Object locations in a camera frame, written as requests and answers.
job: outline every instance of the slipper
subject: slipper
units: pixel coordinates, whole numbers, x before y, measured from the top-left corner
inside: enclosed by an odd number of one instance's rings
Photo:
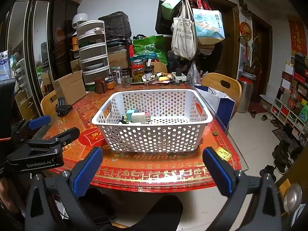
[[[250,115],[251,115],[252,118],[255,118],[255,117],[256,117],[256,112],[255,112],[254,110],[252,110],[252,111],[250,112]]]
[[[262,121],[267,120],[267,116],[266,116],[266,115],[263,115],[262,118],[261,118],[261,120],[262,120]]]

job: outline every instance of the white plastic basket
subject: white plastic basket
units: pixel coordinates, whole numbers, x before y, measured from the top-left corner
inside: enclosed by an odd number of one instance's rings
[[[149,112],[147,124],[118,123],[129,109]],[[185,152],[198,147],[213,120],[199,95],[190,89],[135,90],[114,93],[92,123],[114,151]]]

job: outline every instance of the brown mug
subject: brown mug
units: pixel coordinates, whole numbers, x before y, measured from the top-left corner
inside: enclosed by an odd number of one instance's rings
[[[94,79],[95,90],[98,94],[103,94],[107,91],[107,85],[103,76]]]

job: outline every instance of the green shopping bag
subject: green shopping bag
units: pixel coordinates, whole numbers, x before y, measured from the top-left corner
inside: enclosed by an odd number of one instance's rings
[[[139,40],[133,40],[134,53],[145,55],[156,53],[158,60],[167,66],[167,52],[164,36],[150,36]]]
[[[163,14],[163,18],[173,21],[173,17],[176,16],[177,5],[181,2],[181,0],[165,0],[161,5],[161,12]]]

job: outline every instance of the round table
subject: round table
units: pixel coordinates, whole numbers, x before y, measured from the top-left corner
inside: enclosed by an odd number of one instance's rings
[[[188,85],[169,85],[167,88],[191,89]],[[208,146],[214,150],[219,147],[227,150],[231,154],[228,162],[233,169],[242,168],[240,152],[215,117],[205,127],[199,147],[192,152],[144,154],[112,151],[99,128],[91,123],[92,117],[113,93],[144,89],[162,89],[162,86],[134,85],[123,88],[118,85],[104,94],[89,92],[73,105],[73,110],[65,117],[54,115],[49,126],[40,129],[34,138],[50,139],[72,127],[79,128],[80,136],[63,148],[64,166],[51,171],[61,173],[71,170],[94,146],[101,147],[104,157],[91,184],[125,191],[183,192],[215,186],[202,161],[202,151]]]

